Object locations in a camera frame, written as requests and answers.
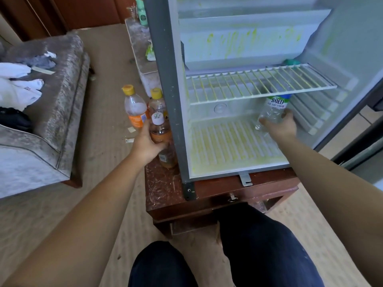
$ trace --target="green bottle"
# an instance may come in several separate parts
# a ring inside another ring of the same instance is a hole
[[[143,0],[136,0],[136,3],[137,3],[138,19],[140,19],[141,25],[147,26],[147,18],[146,18],[144,1]]]

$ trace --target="white bottle cap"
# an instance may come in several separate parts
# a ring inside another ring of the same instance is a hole
[[[152,121],[154,125],[161,125],[164,123],[164,114],[156,112],[152,114]]]

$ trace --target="drawer handle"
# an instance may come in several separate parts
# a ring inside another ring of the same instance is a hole
[[[234,202],[234,201],[237,201],[238,200],[238,198],[236,198],[235,196],[234,196],[234,194],[232,194],[232,193],[230,193],[230,198],[227,200],[228,202]]]

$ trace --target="black bag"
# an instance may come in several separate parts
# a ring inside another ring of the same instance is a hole
[[[0,107],[0,124],[12,129],[32,133],[32,122],[23,112]]]

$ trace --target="sofa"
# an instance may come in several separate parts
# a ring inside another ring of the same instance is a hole
[[[55,73],[37,71],[20,80],[41,78],[41,97],[23,111],[33,132],[0,125],[0,198],[60,181],[70,181],[90,60],[75,34],[27,41],[9,48],[2,62],[50,51]]]

